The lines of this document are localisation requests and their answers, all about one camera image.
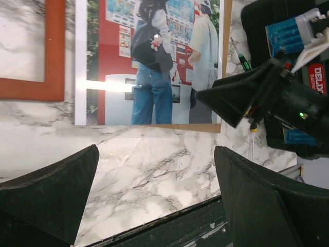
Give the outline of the brown frame backing board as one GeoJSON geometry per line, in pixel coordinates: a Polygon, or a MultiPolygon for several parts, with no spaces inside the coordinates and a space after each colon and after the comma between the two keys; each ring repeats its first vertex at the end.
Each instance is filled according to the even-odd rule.
{"type": "MultiPolygon", "coordinates": [[[[233,0],[220,1],[220,18],[219,18],[220,34],[219,34],[218,52],[219,52],[221,66],[218,68],[218,75],[221,76],[222,78],[226,77],[232,2],[233,0]]],[[[212,123],[212,124],[150,125],[150,127],[220,134],[221,119],[218,117],[217,120],[218,123],[212,123]]]]}

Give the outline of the red wooden photo frame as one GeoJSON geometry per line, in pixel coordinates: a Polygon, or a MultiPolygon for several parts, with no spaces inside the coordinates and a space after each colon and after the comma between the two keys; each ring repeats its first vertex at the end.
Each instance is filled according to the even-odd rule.
{"type": "Polygon", "coordinates": [[[1,1],[1,99],[63,101],[65,1],[1,1]]]}

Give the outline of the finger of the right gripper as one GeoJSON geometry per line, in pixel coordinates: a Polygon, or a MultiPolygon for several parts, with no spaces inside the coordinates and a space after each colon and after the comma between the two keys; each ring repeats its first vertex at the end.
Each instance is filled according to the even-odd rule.
{"type": "Polygon", "coordinates": [[[217,80],[213,88],[198,92],[196,98],[235,128],[268,89],[276,65],[277,60],[271,58],[253,70],[217,80]]]}

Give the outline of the printed photo of couple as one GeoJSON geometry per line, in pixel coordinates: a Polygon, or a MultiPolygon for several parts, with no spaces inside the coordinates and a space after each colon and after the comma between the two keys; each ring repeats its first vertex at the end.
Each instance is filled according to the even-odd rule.
{"type": "Polygon", "coordinates": [[[220,1],[77,1],[75,124],[216,124],[220,1]]]}

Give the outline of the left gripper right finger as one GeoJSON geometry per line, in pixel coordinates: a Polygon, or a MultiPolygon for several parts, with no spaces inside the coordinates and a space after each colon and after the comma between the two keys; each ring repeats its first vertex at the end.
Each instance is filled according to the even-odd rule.
{"type": "Polygon", "coordinates": [[[328,190],[214,149],[234,246],[328,246],[328,190]]]}

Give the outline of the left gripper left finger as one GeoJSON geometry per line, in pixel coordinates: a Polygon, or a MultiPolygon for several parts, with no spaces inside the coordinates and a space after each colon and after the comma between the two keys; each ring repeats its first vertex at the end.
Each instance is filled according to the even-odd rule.
{"type": "Polygon", "coordinates": [[[96,174],[91,145],[49,166],[1,183],[1,246],[75,243],[96,174]]]}

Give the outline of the green black precision screwdriver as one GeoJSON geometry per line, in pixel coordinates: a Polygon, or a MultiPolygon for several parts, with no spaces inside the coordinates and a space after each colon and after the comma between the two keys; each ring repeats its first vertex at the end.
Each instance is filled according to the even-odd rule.
{"type": "Polygon", "coordinates": [[[237,48],[237,46],[236,46],[236,44],[235,44],[232,37],[230,37],[230,41],[231,41],[231,43],[234,47],[234,50],[236,51],[237,57],[240,61],[240,64],[241,64],[242,68],[244,69],[244,71],[247,72],[247,71],[252,70],[252,68],[251,68],[249,62],[247,61],[247,59],[245,58],[245,56],[242,53],[239,52],[239,50],[238,50],[238,48],[237,48]]]}

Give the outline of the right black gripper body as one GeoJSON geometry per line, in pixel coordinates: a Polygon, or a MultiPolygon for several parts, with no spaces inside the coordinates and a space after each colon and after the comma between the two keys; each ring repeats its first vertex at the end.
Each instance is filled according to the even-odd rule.
{"type": "Polygon", "coordinates": [[[274,57],[276,72],[272,73],[265,93],[250,107],[250,122],[259,123],[266,115],[298,129],[322,144],[328,144],[328,96],[301,84],[291,73],[292,63],[284,51],[274,57]]]}

